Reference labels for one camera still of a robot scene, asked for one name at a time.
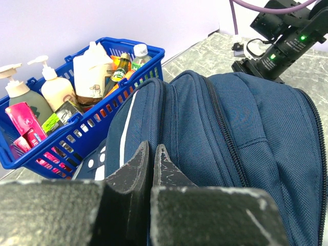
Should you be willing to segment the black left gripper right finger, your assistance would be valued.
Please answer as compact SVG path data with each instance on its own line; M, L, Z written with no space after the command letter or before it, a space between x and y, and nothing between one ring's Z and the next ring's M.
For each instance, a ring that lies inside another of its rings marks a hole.
M260 189L198 187L157 146L151 189L153 245L288 245L272 197Z

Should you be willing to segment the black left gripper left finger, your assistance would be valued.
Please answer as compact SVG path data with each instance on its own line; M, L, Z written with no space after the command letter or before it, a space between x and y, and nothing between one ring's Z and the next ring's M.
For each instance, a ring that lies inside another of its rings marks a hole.
M149 144L103 181L1 182L1 245L146 245Z

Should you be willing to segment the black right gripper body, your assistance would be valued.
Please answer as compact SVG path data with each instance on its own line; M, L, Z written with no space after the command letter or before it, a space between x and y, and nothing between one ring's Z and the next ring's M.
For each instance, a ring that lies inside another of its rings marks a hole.
M327 34L327 1L284 13L301 4L296 1L268 1L275 13L259 11L251 27L265 39L268 49L261 55L235 61L232 69L252 76L282 82L279 76L316 43L324 43Z

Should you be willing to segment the navy blue student backpack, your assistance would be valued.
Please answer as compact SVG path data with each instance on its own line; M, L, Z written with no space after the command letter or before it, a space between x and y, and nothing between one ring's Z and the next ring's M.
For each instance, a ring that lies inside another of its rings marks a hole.
M302 90L245 73L152 78L119 107L106 139L75 172L102 180L147 141L163 144L198 186L259 188L275 200L291 245L322 245L327 163L318 110Z

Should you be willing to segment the pink box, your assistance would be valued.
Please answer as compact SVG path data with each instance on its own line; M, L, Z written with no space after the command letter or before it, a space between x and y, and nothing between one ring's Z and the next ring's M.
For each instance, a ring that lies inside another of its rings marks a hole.
M13 125L20 134L14 144L27 153L47 138L33 111L26 102L20 102L5 109Z

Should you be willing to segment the blue plastic shopping basket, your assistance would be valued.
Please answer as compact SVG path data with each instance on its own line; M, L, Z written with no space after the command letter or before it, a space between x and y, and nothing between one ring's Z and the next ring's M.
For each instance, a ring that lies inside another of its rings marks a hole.
M76 173L78 165L106 138L110 123L126 98L143 81L149 78L162 78L161 60L165 55L163 48L147 45L151 60L137 71L131 69L135 58L133 47L140 42L103 37L95 41L101 43L107 54L113 60L114 71L117 69L120 56L128 53L130 56L129 70L123 79L114 86L105 98L95 105L77 106L83 115L76 113L68 124L62 126L27 153L20 150L14 141L20 137L5 109L9 107L8 93L1 99L1 165L4 169L14 170L21 167L29 169L45 178L70 179ZM59 77L67 78L75 91L73 59L82 55L89 45L77 53L67 56L65 63L56 68ZM31 78L24 81L33 91L42 97L41 87L45 82Z

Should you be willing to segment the black green box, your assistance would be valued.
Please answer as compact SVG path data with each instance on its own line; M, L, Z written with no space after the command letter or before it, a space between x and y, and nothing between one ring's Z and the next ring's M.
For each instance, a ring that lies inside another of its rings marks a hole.
M76 113L83 115L78 106L66 101L43 123L42 129L49 136L62 126L67 125L68 120Z

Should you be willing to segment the cream pump lotion bottle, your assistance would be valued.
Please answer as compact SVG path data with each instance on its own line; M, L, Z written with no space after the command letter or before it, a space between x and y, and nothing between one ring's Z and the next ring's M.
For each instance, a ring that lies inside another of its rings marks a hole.
M45 79L41 87L41 93L50 105L53 112L58 110L66 101L77 106L75 91L67 78L59 77L52 67L47 65L48 56L41 55L29 62L27 65L41 63L42 75Z

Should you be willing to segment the grey pump bottle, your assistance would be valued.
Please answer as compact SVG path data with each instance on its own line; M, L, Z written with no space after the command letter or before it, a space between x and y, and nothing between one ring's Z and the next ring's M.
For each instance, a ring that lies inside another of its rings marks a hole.
M22 63L10 64L1 67L1 79L7 78L9 82L5 89L9 96L9 105L26 102L33 111L40 125L53 114L48 102L37 92L31 90L23 81L15 80L12 76Z

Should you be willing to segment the beige cloth sack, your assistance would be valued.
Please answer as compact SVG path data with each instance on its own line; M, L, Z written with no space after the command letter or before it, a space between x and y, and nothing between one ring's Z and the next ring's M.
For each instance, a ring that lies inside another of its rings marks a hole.
M74 57L73 72L77 101L86 107L102 100L114 64L101 43L90 42L82 55Z

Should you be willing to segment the green glass bottle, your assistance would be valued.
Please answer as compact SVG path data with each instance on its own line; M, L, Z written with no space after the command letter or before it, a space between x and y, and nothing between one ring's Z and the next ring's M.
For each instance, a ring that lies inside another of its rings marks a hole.
M123 77L126 75L126 73L129 70L128 69L129 62L130 62L129 54L123 53L120 56L120 62L119 62L117 69L114 71L108 84L105 86L103 98L105 98L106 95L114 88L114 86L117 85L123 79Z

